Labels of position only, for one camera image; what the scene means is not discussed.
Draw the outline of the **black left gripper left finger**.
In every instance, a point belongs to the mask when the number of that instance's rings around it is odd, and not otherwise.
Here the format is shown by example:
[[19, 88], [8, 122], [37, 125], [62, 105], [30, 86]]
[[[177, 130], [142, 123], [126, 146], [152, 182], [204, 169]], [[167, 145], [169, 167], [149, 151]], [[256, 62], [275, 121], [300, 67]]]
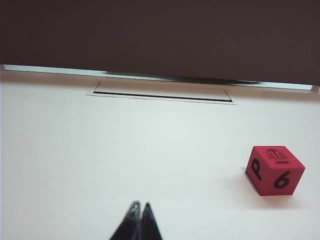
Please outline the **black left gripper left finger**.
[[133, 201], [110, 240], [140, 240], [140, 211], [140, 202], [138, 200]]

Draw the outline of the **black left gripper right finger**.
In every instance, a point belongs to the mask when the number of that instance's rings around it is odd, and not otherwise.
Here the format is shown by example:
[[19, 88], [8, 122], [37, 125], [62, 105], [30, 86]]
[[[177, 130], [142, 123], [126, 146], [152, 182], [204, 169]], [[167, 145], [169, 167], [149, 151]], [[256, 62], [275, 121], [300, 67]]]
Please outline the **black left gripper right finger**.
[[162, 240], [151, 205], [146, 203], [141, 217], [141, 239], [142, 240]]

